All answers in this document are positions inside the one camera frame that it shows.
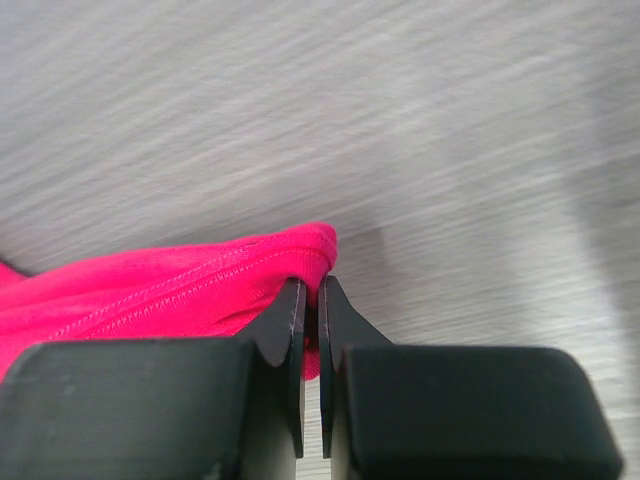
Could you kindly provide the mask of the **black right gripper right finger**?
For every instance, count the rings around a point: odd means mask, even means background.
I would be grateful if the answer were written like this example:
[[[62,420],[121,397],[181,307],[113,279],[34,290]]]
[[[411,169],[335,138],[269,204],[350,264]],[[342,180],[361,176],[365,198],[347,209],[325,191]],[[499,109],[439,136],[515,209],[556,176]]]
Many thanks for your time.
[[[617,479],[579,363],[553,348],[398,345],[319,291],[323,455],[335,479]]]

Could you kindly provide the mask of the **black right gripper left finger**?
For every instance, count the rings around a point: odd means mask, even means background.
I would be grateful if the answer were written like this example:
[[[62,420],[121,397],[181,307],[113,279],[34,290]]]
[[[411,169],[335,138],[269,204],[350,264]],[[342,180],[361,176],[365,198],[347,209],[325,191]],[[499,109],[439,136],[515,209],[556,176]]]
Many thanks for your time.
[[[5,479],[292,479],[306,289],[232,337],[42,343],[1,383]]]

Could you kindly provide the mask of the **bright pink t shirt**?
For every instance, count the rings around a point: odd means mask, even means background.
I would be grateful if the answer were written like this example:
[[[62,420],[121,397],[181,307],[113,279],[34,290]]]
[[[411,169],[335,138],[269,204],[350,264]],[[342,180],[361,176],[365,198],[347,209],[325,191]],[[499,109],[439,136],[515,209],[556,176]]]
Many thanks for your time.
[[[217,244],[127,251],[32,277],[1,267],[1,370],[51,341],[231,336],[289,278],[317,303],[338,241],[326,223]]]

